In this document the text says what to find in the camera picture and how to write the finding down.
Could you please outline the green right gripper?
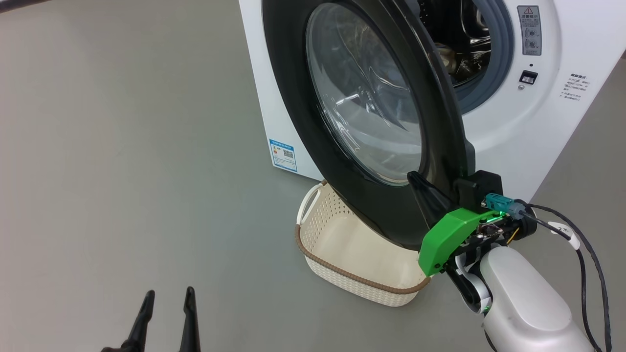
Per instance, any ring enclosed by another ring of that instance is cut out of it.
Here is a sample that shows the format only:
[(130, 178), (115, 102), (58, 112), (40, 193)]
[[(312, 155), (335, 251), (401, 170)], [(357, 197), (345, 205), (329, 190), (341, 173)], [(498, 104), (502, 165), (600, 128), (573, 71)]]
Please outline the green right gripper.
[(527, 218), (488, 210), (477, 214), (445, 196), (417, 171), (407, 174), (407, 180), (427, 228), (418, 256), (421, 270), (427, 276), (442, 272), (454, 258), (469, 254), (478, 259), (491, 245), (508, 245), (537, 231), (537, 224)]

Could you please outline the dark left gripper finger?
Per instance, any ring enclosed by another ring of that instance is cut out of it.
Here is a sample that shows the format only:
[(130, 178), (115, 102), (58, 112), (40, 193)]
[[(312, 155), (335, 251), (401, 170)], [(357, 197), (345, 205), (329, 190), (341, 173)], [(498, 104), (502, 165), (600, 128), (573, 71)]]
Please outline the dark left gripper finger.
[(101, 352), (144, 352), (148, 323), (154, 312), (154, 300), (155, 291), (149, 290), (144, 296), (128, 338), (118, 348), (104, 347)]
[(183, 311), (185, 312), (185, 323), (182, 330), (179, 352), (201, 352), (196, 294), (192, 286), (186, 288)]

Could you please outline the cream white garment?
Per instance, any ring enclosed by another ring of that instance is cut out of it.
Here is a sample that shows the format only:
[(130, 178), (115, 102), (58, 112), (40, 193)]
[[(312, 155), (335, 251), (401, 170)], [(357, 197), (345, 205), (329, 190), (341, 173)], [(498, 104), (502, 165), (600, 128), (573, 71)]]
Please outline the cream white garment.
[(447, 73), (451, 76), (452, 80), (457, 82), (461, 56), (459, 56), (458, 53), (456, 53), (456, 51), (454, 51), (450, 46), (443, 43), (435, 43), (435, 46)]

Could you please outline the black round glass washer door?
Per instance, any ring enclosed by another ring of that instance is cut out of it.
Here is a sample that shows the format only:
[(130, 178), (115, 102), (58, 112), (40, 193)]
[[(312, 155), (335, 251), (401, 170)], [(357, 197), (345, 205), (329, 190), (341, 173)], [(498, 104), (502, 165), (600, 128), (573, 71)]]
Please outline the black round glass washer door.
[(475, 172), (451, 78), (407, 0), (262, 0), (291, 123), (323, 178), (370, 229), (419, 250), (416, 172), (456, 205)]

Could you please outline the white front-load washing machine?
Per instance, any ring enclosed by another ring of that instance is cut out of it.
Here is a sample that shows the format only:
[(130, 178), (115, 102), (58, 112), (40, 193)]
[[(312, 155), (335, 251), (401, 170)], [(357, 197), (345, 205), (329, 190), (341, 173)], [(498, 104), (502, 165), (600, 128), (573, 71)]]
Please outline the white front-load washing machine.
[[(479, 170), (500, 174), (510, 198), (534, 196), (626, 50), (626, 0), (504, 0), (514, 27), (514, 58), (498, 91), (463, 114)], [(517, 6), (538, 6), (542, 54), (522, 54)], [(520, 83), (523, 70), (538, 73)], [(559, 97), (571, 73), (589, 82), (579, 101)]]

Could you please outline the grey rubber door gasket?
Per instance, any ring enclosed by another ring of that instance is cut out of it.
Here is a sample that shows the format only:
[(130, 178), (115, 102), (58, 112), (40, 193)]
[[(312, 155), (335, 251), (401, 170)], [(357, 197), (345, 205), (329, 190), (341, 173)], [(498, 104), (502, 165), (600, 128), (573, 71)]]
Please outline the grey rubber door gasket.
[(487, 22), (491, 56), (487, 69), (476, 80), (454, 87), (461, 113), (467, 114), (487, 102), (506, 78), (514, 58), (514, 27), (504, 0), (474, 0)]

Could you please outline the stainless steel washing machine drum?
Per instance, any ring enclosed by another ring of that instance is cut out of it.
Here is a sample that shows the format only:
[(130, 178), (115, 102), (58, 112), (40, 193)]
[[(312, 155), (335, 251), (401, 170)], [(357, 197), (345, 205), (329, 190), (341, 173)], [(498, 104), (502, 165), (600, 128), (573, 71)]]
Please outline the stainless steel washing machine drum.
[(417, 0), (420, 20), (434, 43), (450, 46), (461, 56), (460, 87), (478, 78), (487, 69), (491, 38), (487, 22), (474, 0)]

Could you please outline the cream perforated laundry basket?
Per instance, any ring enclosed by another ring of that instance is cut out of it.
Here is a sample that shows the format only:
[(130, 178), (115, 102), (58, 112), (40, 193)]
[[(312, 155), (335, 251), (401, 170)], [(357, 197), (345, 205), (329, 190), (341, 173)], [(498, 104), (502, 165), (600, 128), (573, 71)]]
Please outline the cream perforated laundry basket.
[(295, 242), (313, 273), (380, 305), (407, 305), (431, 281), (418, 265), (418, 252), (379, 236), (326, 181), (300, 203)]

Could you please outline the blue energy label sticker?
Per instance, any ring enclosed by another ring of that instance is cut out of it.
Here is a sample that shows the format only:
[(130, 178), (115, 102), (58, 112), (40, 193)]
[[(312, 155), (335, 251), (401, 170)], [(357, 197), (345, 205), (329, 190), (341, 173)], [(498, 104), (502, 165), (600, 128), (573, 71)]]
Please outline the blue energy label sticker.
[(297, 173), (298, 169), (294, 147), (286, 143), (277, 142), (273, 139), (268, 139), (268, 142), (270, 151), (272, 152), (273, 166), (279, 169)]

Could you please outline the small printed text sticker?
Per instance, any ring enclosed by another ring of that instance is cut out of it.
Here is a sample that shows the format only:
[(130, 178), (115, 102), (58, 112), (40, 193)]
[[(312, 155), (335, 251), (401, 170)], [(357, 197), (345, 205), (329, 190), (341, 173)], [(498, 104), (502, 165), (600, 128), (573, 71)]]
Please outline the small printed text sticker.
[(579, 102), (585, 96), (588, 86), (589, 82), (585, 75), (571, 73), (566, 77), (565, 83), (563, 83), (559, 92), (559, 97)]

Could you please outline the grey warning label sticker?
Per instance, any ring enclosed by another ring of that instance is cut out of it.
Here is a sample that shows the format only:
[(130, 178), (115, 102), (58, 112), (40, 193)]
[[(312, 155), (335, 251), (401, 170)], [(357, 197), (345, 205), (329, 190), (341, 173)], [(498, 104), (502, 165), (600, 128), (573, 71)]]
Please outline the grey warning label sticker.
[(542, 54), (541, 17), (538, 6), (517, 6), (522, 35), (522, 54), (540, 56)]

